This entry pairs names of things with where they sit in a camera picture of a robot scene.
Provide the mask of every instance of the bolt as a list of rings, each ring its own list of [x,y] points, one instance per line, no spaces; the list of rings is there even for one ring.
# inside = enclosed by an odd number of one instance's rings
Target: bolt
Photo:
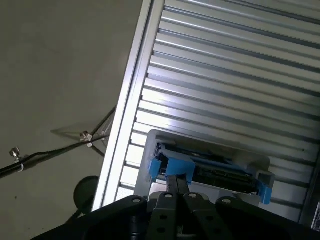
[[[18,159],[20,157],[20,149],[16,146],[10,150],[9,154],[11,157]]]
[[[85,137],[87,137],[88,135],[89,135],[88,131],[84,131],[84,132],[80,133],[80,137],[81,137],[81,138],[85,138]]]
[[[231,203],[231,200],[229,200],[229,199],[223,199],[222,202],[223,202],[224,204],[230,204],[230,203]]]

